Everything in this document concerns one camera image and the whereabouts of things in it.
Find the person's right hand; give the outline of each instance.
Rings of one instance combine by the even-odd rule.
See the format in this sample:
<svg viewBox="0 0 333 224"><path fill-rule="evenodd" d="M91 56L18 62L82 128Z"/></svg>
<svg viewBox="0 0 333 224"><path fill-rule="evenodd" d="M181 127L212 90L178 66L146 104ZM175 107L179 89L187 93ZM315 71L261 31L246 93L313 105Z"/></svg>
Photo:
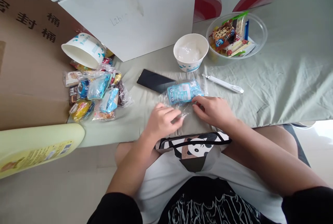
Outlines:
<svg viewBox="0 0 333 224"><path fill-rule="evenodd" d="M197 102L193 104L193 110L198 117L214 127L223 129L237 121L227 101L223 98L196 96L192 102Z"/></svg>

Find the white pen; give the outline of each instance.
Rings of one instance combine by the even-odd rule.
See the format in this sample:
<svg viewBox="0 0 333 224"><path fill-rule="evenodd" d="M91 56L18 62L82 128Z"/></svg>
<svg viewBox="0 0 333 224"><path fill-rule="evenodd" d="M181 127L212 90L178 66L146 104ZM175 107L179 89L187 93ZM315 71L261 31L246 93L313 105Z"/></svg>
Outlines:
<svg viewBox="0 0 333 224"><path fill-rule="evenodd" d="M244 89L242 89L241 87L229 84L229 83L222 81L220 79L217 79L216 77L213 77L213 76L208 76L205 74L202 74L202 76L206 77L208 80L211 80L212 82L217 83L217 84L221 85L222 87L225 87L226 89L229 89L233 92L240 93L240 94L244 93Z"/></svg>

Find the person's left hand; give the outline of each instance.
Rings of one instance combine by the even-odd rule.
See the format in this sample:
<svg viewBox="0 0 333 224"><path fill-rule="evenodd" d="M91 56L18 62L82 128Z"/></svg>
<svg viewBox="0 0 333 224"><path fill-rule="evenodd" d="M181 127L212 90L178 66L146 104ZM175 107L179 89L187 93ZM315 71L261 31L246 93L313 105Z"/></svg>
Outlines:
<svg viewBox="0 0 333 224"><path fill-rule="evenodd" d="M172 134L183 125L183 118L171 123L180 114L179 109L166 107L164 104L158 103L150 115L143 134L155 141Z"/></svg>

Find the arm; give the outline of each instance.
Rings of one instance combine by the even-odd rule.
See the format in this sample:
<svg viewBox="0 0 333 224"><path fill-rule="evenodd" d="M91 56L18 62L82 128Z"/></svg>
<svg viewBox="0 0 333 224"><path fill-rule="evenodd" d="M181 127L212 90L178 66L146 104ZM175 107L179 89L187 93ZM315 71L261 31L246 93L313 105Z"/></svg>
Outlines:
<svg viewBox="0 0 333 224"><path fill-rule="evenodd" d="M167 108L162 103L155 106L146 129L119 164L106 193L118 192L134 197L143 182L156 142L182 126L183 119L171 123L180 114L180 110Z"/></svg>
<svg viewBox="0 0 333 224"><path fill-rule="evenodd" d="M197 102L193 109L200 119L223 130L249 152L254 171L281 196L316 186L327 187L302 161L237 119L224 99L198 96L193 102Z"/></svg>

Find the yellow bottle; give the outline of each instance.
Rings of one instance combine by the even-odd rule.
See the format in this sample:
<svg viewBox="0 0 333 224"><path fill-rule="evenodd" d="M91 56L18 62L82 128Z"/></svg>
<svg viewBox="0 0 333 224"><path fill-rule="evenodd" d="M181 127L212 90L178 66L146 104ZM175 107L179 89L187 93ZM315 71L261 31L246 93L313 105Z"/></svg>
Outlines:
<svg viewBox="0 0 333 224"><path fill-rule="evenodd" d="M0 179L70 154L84 135L77 123L0 131Z"/></svg>

